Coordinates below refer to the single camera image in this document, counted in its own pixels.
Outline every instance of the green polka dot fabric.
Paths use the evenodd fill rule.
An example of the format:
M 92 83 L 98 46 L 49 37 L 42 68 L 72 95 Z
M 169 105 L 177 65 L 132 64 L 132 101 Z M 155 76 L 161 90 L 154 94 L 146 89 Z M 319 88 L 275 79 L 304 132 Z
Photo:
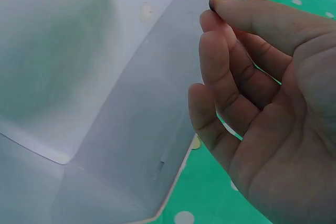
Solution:
M 273 0 L 327 18 L 335 0 Z M 173 194 L 155 224 L 270 224 L 239 193 L 229 176 L 202 146 L 191 151 Z

